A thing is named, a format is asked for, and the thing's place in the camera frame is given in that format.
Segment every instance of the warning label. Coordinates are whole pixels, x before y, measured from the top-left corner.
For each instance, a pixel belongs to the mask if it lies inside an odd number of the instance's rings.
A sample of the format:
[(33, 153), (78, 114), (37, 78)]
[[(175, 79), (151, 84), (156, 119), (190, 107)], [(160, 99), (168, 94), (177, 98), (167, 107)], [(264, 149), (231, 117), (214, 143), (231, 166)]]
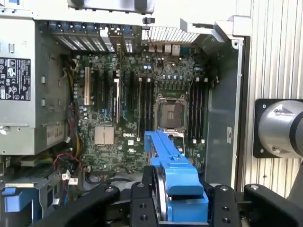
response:
[(30, 101), (30, 59), (0, 57), (0, 100)]

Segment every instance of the black plastic part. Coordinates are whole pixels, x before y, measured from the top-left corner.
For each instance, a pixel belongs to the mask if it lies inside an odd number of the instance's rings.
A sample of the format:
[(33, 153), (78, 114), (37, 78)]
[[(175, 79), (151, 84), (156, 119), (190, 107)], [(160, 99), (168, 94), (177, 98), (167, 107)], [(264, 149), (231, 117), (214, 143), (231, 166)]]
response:
[(132, 185), (130, 227), (157, 227), (156, 209), (150, 196), (150, 186), (144, 182)]
[(100, 186), (87, 195), (57, 209), (49, 216), (36, 222), (33, 227), (74, 227), (90, 226), (96, 218), (101, 221), (100, 215), (105, 214), (107, 205), (119, 199), (120, 191), (114, 186)]
[(262, 209), (262, 226), (303, 227), (303, 211), (282, 196), (259, 184), (248, 184), (244, 187), (244, 195)]
[(258, 126), (259, 122), (261, 120), (262, 114), (266, 111), (268, 107), (270, 107), (272, 104), (280, 102), (280, 101), (287, 101), (287, 100), (294, 100), (303, 102), (303, 100), (298, 99), (257, 99), (255, 102), (255, 125), (254, 125), (254, 149), (253, 149), (253, 155), (256, 158), (280, 158), (278, 156), (275, 156), (268, 152), (261, 144), (261, 141), (259, 139), (259, 131)]
[(225, 227), (227, 224), (242, 227), (234, 190), (229, 186), (218, 185), (214, 188), (211, 226)]
[(152, 185), (153, 166), (144, 166), (142, 181)]

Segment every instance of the silver metal housing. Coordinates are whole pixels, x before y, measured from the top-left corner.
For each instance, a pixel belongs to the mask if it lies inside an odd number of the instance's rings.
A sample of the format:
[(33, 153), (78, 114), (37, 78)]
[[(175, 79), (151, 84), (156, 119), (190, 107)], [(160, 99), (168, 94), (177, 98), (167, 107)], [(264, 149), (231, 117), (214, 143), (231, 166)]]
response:
[(297, 153), (290, 138), (292, 124), (303, 112), (303, 103), (293, 100), (277, 102), (267, 107), (258, 126), (259, 139), (263, 147), (271, 154), (283, 158), (298, 158), (303, 156), (302, 131), (303, 121), (300, 121), (295, 132)]
[(65, 139), (69, 88), (61, 79), (63, 49), (32, 19), (0, 17), (0, 24), (6, 31), (0, 36), (0, 59), (31, 62), (30, 101), (0, 100), (0, 126), (7, 129), (0, 134), (0, 154), (34, 155)]

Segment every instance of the motherboard chip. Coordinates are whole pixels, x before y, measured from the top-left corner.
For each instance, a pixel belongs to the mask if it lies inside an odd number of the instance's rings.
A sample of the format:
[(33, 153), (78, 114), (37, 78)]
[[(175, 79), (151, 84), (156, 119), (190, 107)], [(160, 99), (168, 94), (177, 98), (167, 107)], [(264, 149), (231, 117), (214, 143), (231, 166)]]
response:
[(95, 127), (95, 144), (96, 145), (114, 144), (114, 127), (112, 126)]
[(161, 128), (179, 128), (181, 127), (182, 105), (176, 103), (167, 103), (162, 105), (160, 127)]

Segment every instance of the silver cylinder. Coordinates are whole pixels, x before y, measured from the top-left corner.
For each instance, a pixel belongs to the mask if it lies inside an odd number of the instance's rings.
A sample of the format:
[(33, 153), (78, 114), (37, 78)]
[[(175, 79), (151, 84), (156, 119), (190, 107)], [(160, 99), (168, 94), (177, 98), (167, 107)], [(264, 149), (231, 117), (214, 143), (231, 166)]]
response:
[(303, 157), (302, 119), (302, 102), (285, 100), (269, 106), (258, 125), (262, 146), (277, 157)]

